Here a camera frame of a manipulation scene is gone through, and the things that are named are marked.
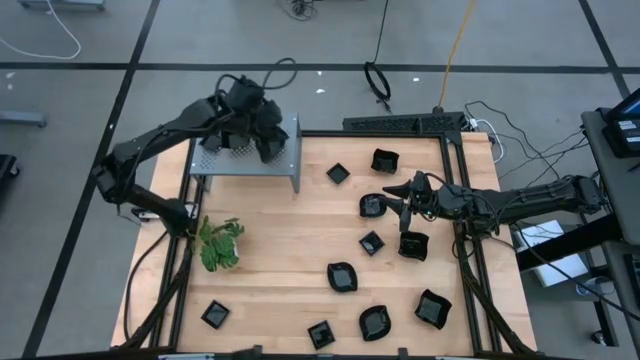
wooden tabletop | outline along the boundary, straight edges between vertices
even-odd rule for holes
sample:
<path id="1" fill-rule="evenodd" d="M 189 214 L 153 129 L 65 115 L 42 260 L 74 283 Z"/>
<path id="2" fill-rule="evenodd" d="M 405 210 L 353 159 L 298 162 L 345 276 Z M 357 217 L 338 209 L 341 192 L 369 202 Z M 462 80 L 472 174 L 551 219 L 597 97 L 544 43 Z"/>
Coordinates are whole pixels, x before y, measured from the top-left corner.
<path id="1" fill-rule="evenodd" d="M 471 185 L 498 189 L 491 149 L 485 134 L 464 134 L 464 150 Z M 458 261 L 451 254 L 451 222 L 426 222 L 414 217 L 411 230 L 430 236 L 426 261 L 398 255 L 398 217 L 391 211 L 378 219 L 358 215 L 358 200 L 380 193 L 383 186 L 412 178 L 416 170 L 444 177 L 439 143 L 427 139 L 304 138 L 302 178 L 294 194 L 288 178 L 217 177 L 203 199 L 201 218 L 214 224 L 240 218 L 246 233 L 238 240 L 240 261 L 230 270 L 207 272 L 194 257 L 182 331 L 178 345 L 184 352 L 232 352 L 260 344 L 265 353 L 315 353 L 307 329 L 327 320 L 336 342 L 319 352 L 335 354 L 471 355 Z M 370 168 L 376 148 L 400 154 L 395 175 Z M 177 196 L 187 145 L 159 156 L 151 190 Z M 454 176 L 458 179 L 451 147 Z M 340 162 L 350 172 L 345 182 L 333 184 L 326 171 Z M 358 240 L 375 230 L 385 246 L 370 257 Z M 132 263 L 164 231 L 156 223 L 140 231 Z M 501 238 L 511 241 L 508 229 Z M 131 298 L 132 331 L 154 305 L 168 241 L 156 249 L 136 274 Z M 492 241 L 483 242 L 493 300 L 509 325 L 528 346 L 535 348 L 531 322 L 513 251 Z M 327 281 L 327 264 L 348 262 L 358 276 L 358 291 L 339 294 Z M 413 311 L 425 289 L 453 305 L 442 330 L 420 321 Z M 219 330 L 200 319 L 212 300 L 231 310 Z M 358 326 L 362 311 L 386 305 L 392 322 L 384 338 L 364 342 Z M 479 322 L 483 346 L 489 349 L 482 308 Z M 165 314 L 165 324 L 173 305 Z M 122 311 L 113 344 L 123 342 Z M 168 338 L 165 325 L 162 339 Z"/>

gray floor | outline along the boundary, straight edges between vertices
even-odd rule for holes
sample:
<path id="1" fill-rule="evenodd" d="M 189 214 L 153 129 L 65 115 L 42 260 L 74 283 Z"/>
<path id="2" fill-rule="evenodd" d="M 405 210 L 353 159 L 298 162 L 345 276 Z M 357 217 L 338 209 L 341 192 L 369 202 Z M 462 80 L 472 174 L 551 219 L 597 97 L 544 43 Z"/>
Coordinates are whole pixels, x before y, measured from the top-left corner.
<path id="1" fill-rule="evenodd" d="M 639 30 L 635 14 L 640 3 L 589 3 L 618 65 L 637 66 L 640 46 L 632 34 Z M 128 62 L 149 4 L 109 0 L 106 13 L 61 11 L 83 44 L 73 62 Z M 383 0 L 332 0 L 317 7 L 318 16 L 301 23 L 286 17 L 275 0 L 161 0 L 141 62 L 261 64 L 292 56 L 301 63 L 358 64 L 372 59 Z M 378 62 L 445 64 L 465 7 L 465 0 L 391 0 Z M 51 16 L 25 11 L 13 1 L 0 3 L 0 36 L 28 51 L 74 51 Z M 0 45 L 0 63 L 12 61 L 40 60 Z M 455 63 L 607 65 L 578 1 L 572 0 L 478 1 Z M 175 117 L 194 99 L 210 94 L 220 74 L 137 71 L 113 142 Z M 271 81 L 288 75 L 276 73 Z M 437 102 L 442 73 L 386 75 L 394 113 L 429 112 Z M 0 108 L 43 111 L 49 117 L 45 129 L 0 125 L 0 153 L 15 154 L 23 168 L 0 216 L 0 358 L 22 354 L 123 76 L 124 71 L 114 70 L 3 70 L 0 64 Z M 640 75 L 625 80 L 632 90 L 640 86 Z M 539 148 L 577 131 L 582 111 L 621 100 L 609 74 L 453 73 L 448 89 L 446 109 L 484 100 L 509 114 Z M 291 86 L 268 97 L 286 112 L 299 112 L 304 129 L 339 129 L 344 117 L 384 114 L 360 71 L 301 72 Z M 470 110 L 499 133 L 519 136 L 499 115 L 481 106 Z M 506 155 L 496 165 L 499 175 L 526 160 L 517 143 L 503 141 Z M 567 154 L 556 168 L 561 175 L 591 174 L 595 164 L 586 147 Z M 544 169 L 541 162 L 530 163 L 504 177 L 501 185 L 525 186 Z M 153 162 L 145 163 L 138 182 L 149 184 L 152 170 Z M 550 180 L 548 173 L 540 181 Z M 94 194 L 39 355 L 108 347 L 137 231 Z M 541 350 L 585 359 L 635 357 L 619 314 L 612 311 L 621 346 L 597 346 L 587 337 L 598 327 L 590 303 L 558 301 L 529 274 L 523 279 Z"/>

artificial plant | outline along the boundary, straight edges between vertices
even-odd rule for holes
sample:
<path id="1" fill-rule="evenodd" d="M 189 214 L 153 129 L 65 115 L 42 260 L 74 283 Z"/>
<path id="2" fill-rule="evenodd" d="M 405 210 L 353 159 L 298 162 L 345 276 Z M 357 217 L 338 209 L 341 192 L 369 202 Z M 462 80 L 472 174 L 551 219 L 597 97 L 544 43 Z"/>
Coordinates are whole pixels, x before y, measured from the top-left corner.
<path id="1" fill-rule="evenodd" d="M 209 217 L 205 216 L 200 227 L 200 259 L 207 271 L 214 272 L 218 266 L 225 269 L 238 263 L 235 252 L 235 240 L 244 233 L 244 226 L 238 224 L 238 218 L 225 220 L 220 226 L 209 223 Z"/>

white cable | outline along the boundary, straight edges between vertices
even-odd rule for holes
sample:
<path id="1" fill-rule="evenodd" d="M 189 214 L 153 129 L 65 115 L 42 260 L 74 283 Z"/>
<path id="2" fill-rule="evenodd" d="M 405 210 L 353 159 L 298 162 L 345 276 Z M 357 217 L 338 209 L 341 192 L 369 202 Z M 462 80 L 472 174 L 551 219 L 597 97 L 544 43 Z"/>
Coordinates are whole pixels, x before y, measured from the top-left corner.
<path id="1" fill-rule="evenodd" d="M 49 5 L 49 9 L 51 10 L 51 15 L 53 15 L 53 17 L 56 18 L 56 20 L 58 21 L 60 26 L 62 26 L 64 31 L 66 31 L 67 34 L 69 34 L 69 36 L 71 37 L 71 39 L 73 39 L 73 41 L 76 43 L 76 46 L 78 47 L 78 51 L 76 51 L 75 54 L 73 54 L 71 56 L 56 56 L 56 55 L 34 54 L 34 53 L 30 53 L 30 52 L 18 49 L 17 47 L 9 44 L 1 36 L 0 36 L 0 42 L 5 44 L 9 49 L 11 49 L 11 50 L 13 50 L 13 51 L 15 51 L 15 52 L 17 52 L 19 54 L 22 54 L 22 55 L 37 57 L 37 58 L 41 58 L 41 59 L 58 59 L 58 60 L 72 60 L 72 59 L 75 59 L 80 54 L 80 52 L 82 51 L 82 45 L 80 45 L 80 41 L 78 41 L 78 39 L 76 39 L 76 37 L 73 36 L 71 31 L 69 31 L 69 29 L 67 29 L 67 27 L 64 26 L 64 24 L 62 23 L 62 20 L 60 20 L 60 18 L 58 17 L 58 14 L 56 14 L 56 11 L 53 10 L 53 6 L 51 5 L 51 0 L 47 0 L 47 4 Z"/>
<path id="2" fill-rule="evenodd" d="M 478 128 L 478 123 L 485 123 L 489 125 L 491 131 L 493 132 L 493 137 L 496 139 L 498 146 L 500 146 L 500 156 L 497 159 L 493 160 L 493 163 L 497 164 L 504 157 L 504 147 L 502 146 L 502 141 L 500 141 L 500 137 L 498 136 L 496 129 L 493 128 L 493 125 L 491 125 L 490 122 L 484 119 L 470 119 L 469 122 L 471 123 L 471 127 L 474 129 Z"/>

small black bowl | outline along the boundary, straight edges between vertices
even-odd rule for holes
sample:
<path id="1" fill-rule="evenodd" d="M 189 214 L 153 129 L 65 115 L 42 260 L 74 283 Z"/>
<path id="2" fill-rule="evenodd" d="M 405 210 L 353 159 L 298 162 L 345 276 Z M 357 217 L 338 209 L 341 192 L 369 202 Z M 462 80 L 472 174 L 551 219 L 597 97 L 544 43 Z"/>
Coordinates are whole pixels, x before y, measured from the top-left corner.
<path id="1" fill-rule="evenodd" d="M 358 290 L 356 270 L 349 263 L 341 262 L 327 265 L 329 285 L 337 292 Z"/>
<path id="2" fill-rule="evenodd" d="M 343 182 L 351 173 L 340 163 L 333 165 L 329 171 L 327 171 L 327 175 L 333 180 L 334 183 L 340 184 Z"/>
<path id="3" fill-rule="evenodd" d="M 393 151 L 386 151 L 376 149 L 373 152 L 373 162 L 371 168 L 375 171 L 386 172 L 389 174 L 395 174 L 398 170 L 398 158 L 400 155 Z"/>
<path id="4" fill-rule="evenodd" d="M 333 332 L 329 327 L 329 323 L 326 320 L 310 327 L 307 331 L 309 332 L 309 336 L 311 337 L 311 341 L 313 341 L 313 346 L 316 350 L 320 350 L 321 348 L 336 341 L 336 338 L 333 337 Z"/>
<path id="5" fill-rule="evenodd" d="M 367 194 L 360 198 L 360 216 L 375 218 L 384 215 L 387 204 L 382 200 L 382 194 Z"/>
<path id="6" fill-rule="evenodd" d="M 380 239 L 380 236 L 378 236 L 375 231 L 371 231 L 360 240 L 360 245 L 362 245 L 369 256 L 373 256 L 378 250 L 382 249 L 384 241 Z"/>
<path id="7" fill-rule="evenodd" d="M 200 317 L 204 322 L 212 328 L 218 329 L 229 315 L 230 311 L 219 302 L 213 300 L 211 305 L 204 311 Z"/>
<path id="8" fill-rule="evenodd" d="M 359 322 L 364 341 L 382 339 L 391 331 L 391 318 L 384 305 L 373 306 L 365 310 L 360 315 Z"/>
<path id="9" fill-rule="evenodd" d="M 432 293 L 429 289 L 425 290 L 420 297 L 420 302 L 414 314 L 426 322 L 435 326 L 438 330 L 447 323 L 447 315 L 451 310 L 451 303 L 442 296 Z"/>
<path id="10" fill-rule="evenodd" d="M 411 259 L 424 261 L 427 258 L 429 237 L 423 233 L 405 231 L 400 234 L 398 254 Z"/>

